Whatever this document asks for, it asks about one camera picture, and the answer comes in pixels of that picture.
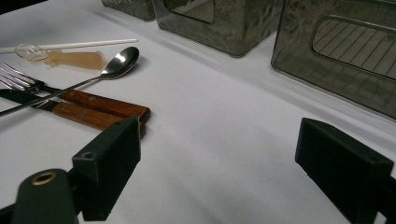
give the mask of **screw hole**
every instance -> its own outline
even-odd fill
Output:
[[[95,154],[93,152],[84,152],[81,155],[83,158],[93,158]]]
[[[56,177],[56,173],[54,172],[43,173],[33,178],[32,184],[34,186],[45,185],[48,184],[53,179],[55,179],[55,177]]]

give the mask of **fork tines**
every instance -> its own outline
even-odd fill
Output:
[[[7,88],[12,90],[22,90],[29,88],[30,84],[35,83],[35,80],[26,76],[23,72],[16,70],[5,62],[1,62],[6,68],[0,67],[0,82]]]

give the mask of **black plastic bracket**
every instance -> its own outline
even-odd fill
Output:
[[[396,220],[393,161],[332,125],[303,119],[295,160],[351,223]]]
[[[73,157],[66,172],[49,169],[26,178],[17,201],[0,210],[0,223],[75,224],[104,221],[140,161],[137,118],[117,121]]]

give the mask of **wooden handle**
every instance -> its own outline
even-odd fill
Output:
[[[100,51],[63,53],[58,49],[50,51],[44,63],[49,65],[62,63],[100,70],[105,66],[105,56]]]
[[[139,117],[139,121],[144,123],[151,114],[148,107],[93,95],[84,91],[71,90],[61,95],[61,98],[77,105],[83,105],[122,118]]]
[[[116,121],[124,119],[122,117],[91,110],[79,105],[71,105],[65,102],[57,104],[52,109],[52,112],[63,118],[71,119],[99,130],[104,130]],[[144,123],[139,123],[139,129],[140,137],[143,137],[146,132],[146,125]]]

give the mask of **spoon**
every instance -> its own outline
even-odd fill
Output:
[[[87,84],[89,82],[93,81],[98,81],[98,80],[109,80],[109,79],[114,79],[117,77],[121,77],[125,75],[136,63],[137,58],[139,57],[139,49],[135,47],[129,47],[127,49],[124,49],[120,53],[118,53],[107,65],[106,67],[102,70],[102,73],[99,77],[93,77],[88,80],[82,81],[74,86],[68,87],[66,89],[63,89],[61,91],[56,91],[50,95],[41,97],[39,99],[33,100],[29,103],[23,104],[23,105],[18,105],[13,108],[4,110],[0,112],[0,117],[3,117],[4,115],[11,114],[13,112],[16,112],[18,110],[21,110],[25,107],[31,106],[31,105],[37,105],[39,103],[42,103],[49,98],[58,96],[60,94],[63,94],[67,91],[70,91],[72,89],[75,89],[79,86],[82,86],[84,84]]]
[[[15,48],[15,53],[25,60],[31,62],[44,60],[44,63],[49,65],[63,63],[92,69],[102,69],[105,65],[105,55],[101,51],[63,53],[56,49],[48,52],[37,45],[19,44]]]

